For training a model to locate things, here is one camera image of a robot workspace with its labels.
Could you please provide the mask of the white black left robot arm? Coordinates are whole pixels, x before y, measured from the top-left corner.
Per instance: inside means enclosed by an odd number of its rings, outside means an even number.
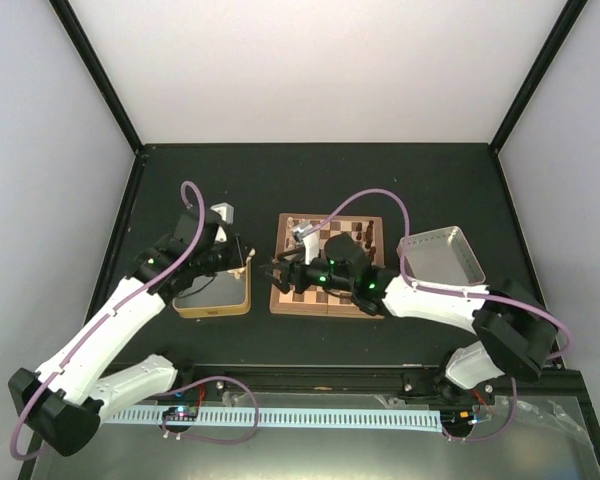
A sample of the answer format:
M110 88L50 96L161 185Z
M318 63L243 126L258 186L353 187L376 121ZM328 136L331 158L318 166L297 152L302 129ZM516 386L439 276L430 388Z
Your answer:
M205 212L190 207L176 229L142 252L94 317L55 355L35 370L18 369L8 389L19 415L62 456L80 451L103 421L133 404L167 393L187 397L193 372L152 354L105 376L105 369L150 320L199 277L241 270L252 254L233 233L233 208L216 204Z

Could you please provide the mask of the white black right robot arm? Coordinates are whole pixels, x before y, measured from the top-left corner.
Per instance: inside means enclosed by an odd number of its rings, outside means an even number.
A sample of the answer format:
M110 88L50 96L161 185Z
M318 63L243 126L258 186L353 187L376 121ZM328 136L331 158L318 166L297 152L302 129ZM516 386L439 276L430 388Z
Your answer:
M499 377L539 379L557 336L546 310L516 299L516 288L473 288L419 283L373 264L349 235L330 238L316 253L283 253L264 266L280 292L311 287L348 294L369 316L420 318L465 330L476 341L447 353L430 390L443 402L459 402L476 386Z

